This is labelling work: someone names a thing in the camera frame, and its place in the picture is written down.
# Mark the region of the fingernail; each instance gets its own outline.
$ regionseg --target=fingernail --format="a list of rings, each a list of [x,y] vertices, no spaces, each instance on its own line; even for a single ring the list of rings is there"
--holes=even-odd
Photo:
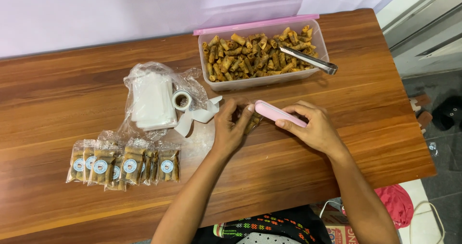
[[[276,126],[282,128],[284,126],[284,122],[282,120],[276,120]]]

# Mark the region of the wood grain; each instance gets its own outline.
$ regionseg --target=wood grain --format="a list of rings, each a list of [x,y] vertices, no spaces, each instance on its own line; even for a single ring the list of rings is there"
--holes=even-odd
[[[436,174],[374,12],[323,15],[336,75],[225,91],[277,107],[306,100],[334,125],[374,188]],[[72,144],[116,129],[131,67],[200,66],[190,34],[0,61],[0,243],[114,243],[151,238],[160,218],[213,142],[213,121],[182,139],[182,183],[103,192],[65,183]],[[201,83],[209,97],[218,95]],[[171,132],[173,141],[180,137]],[[227,164],[202,225],[339,196],[326,157],[263,120]]]

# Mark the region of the plastic container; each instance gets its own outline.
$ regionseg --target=plastic container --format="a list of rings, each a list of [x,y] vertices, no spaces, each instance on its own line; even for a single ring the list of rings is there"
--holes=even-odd
[[[305,79],[315,72],[319,71],[319,68],[303,70],[298,72],[289,72],[278,75],[271,75],[266,77],[256,77],[245,80],[227,81],[227,82],[211,82],[207,77],[207,66],[204,60],[204,52],[202,51],[202,43],[210,42],[212,38],[218,35],[220,38],[230,39],[231,35],[236,33],[240,36],[247,37],[251,34],[265,33],[268,38],[273,37],[275,34],[281,34],[284,29],[290,27],[291,30],[300,33],[302,28],[309,25],[313,28],[311,44],[316,46],[315,51],[319,53],[319,58],[329,62],[329,55],[327,54],[326,45],[321,34],[319,24],[315,20],[319,18],[319,15],[302,15],[294,17],[283,17],[272,20],[258,21],[253,23],[245,23],[239,25],[231,25],[218,28],[208,28],[202,30],[195,30],[194,34],[200,34],[199,36],[199,52],[200,61],[202,63],[202,73],[204,75],[205,82],[214,91],[221,90],[237,90],[249,87],[263,86],[274,83],[283,83],[294,80]]]

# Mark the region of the blue sticker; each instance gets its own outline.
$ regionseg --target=blue sticker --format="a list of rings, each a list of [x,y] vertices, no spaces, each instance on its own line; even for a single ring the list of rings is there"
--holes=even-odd
[[[173,170],[173,162],[170,161],[170,160],[165,160],[165,161],[162,162],[162,164],[160,165],[160,169],[161,169],[164,173],[170,173],[170,172]]]
[[[108,169],[108,164],[104,160],[98,160],[93,165],[93,171],[95,171],[97,174],[102,174],[106,172],[107,169]]]
[[[85,161],[85,166],[87,167],[87,169],[91,170],[93,168],[93,163],[95,163],[95,160],[95,156],[87,158],[87,161]]]
[[[81,172],[84,170],[84,159],[79,158],[74,162],[74,170]]]
[[[123,169],[127,173],[133,173],[136,170],[136,161],[134,159],[129,159],[123,164]]]
[[[112,179],[116,180],[119,178],[120,175],[120,168],[118,166],[114,166],[114,171],[112,172]]]

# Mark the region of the black patterned cloth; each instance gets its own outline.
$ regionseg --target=black patterned cloth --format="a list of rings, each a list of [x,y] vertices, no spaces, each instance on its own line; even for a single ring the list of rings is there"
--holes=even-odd
[[[274,238],[272,242],[274,244],[285,242],[285,244],[292,244],[293,242],[290,240],[302,244],[332,243],[323,222],[309,208],[309,205],[200,228],[191,243],[247,244],[251,237],[262,239],[261,235],[258,234],[276,236],[277,238]],[[279,237],[285,237],[286,241],[279,241]]]

